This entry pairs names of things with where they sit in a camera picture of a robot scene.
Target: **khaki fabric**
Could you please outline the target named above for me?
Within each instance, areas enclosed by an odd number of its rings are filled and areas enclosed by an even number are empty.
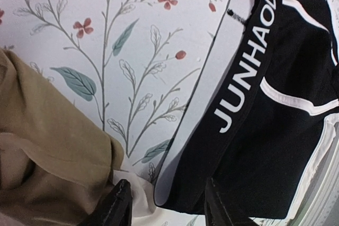
[[[76,225],[122,159],[116,140],[0,49],[0,212],[25,225]]]

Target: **white trim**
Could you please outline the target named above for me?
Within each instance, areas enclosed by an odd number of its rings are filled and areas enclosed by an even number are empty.
[[[277,103],[306,111],[310,116],[323,114],[339,106],[338,99],[330,101],[324,105],[314,106],[312,102],[306,99],[282,94],[271,87],[271,85],[267,83],[265,77],[260,83],[260,88],[265,95],[267,95],[270,99],[276,101]]]
[[[329,150],[335,136],[336,130],[334,124],[339,121],[339,113],[334,113],[326,116],[324,118],[324,127],[322,131],[322,135],[320,136],[317,147],[310,160],[308,161],[304,172],[302,173],[301,179],[298,184],[297,191],[292,200],[291,206],[289,208],[289,212],[287,214],[288,219],[294,219],[298,209],[300,208],[301,202],[305,197],[306,191],[311,183],[311,180],[316,173],[317,167],[323,159],[324,155]]]
[[[302,6],[302,4],[299,1],[297,1],[297,0],[282,0],[282,4],[294,8],[306,22],[308,22],[311,25],[316,26],[320,29],[324,29],[329,33],[327,28],[325,28],[323,25],[321,25],[319,22],[317,22],[312,16],[310,16],[306,12],[306,10],[304,9],[304,7]],[[338,62],[335,59],[334,54],[333,54],[332,45],[331,45],[331,58],[332,58],[334,65],[338,65]]]

